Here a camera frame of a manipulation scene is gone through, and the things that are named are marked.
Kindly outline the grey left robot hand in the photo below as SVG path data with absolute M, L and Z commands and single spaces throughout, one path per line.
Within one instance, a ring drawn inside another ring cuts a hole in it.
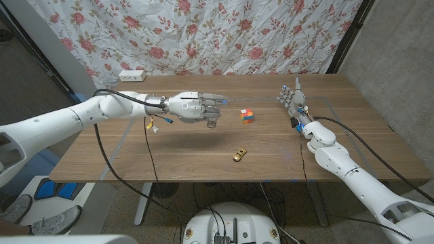
M 185 123 L 217 121 L 221 117 L 220 106 L 225 105 L 226 100 L 223 95 L 183 91 L 170 97 L 167 107 L 170 114 Z

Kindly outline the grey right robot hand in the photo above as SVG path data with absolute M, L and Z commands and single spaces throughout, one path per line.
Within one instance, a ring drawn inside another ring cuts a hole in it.
M 290 116 L 290 123 L 292 128 L 301 131 L 303 127 L 313 121 L 313 118 L 308 112 L 308 106 L 304 93 L 301 90 L 299 77 L 295 80 L 295 89 L 291 89 L 287 85 L 283 85 L 282 92 L 276 97 L 287 110 Z

